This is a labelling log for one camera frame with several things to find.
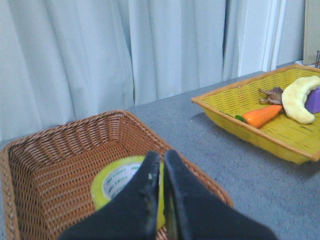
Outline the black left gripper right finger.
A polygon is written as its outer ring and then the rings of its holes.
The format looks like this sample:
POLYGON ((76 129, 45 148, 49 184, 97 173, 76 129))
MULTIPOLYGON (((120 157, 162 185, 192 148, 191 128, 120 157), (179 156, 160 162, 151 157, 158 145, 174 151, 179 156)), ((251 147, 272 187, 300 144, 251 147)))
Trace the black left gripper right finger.
POLYGON ((275 240, 265 225, 227 206, 183 163, 164 155, 164 215, 170 240, 275 240))

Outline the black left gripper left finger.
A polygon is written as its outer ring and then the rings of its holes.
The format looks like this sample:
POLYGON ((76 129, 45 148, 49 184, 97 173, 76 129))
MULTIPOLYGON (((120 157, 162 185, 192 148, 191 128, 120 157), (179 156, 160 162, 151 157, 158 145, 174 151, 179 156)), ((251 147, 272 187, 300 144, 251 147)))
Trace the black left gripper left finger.
POLYGON ((160 156, 149 151, 135 175, 109 203, 64 230, 60 240, 154 240, 160 156))

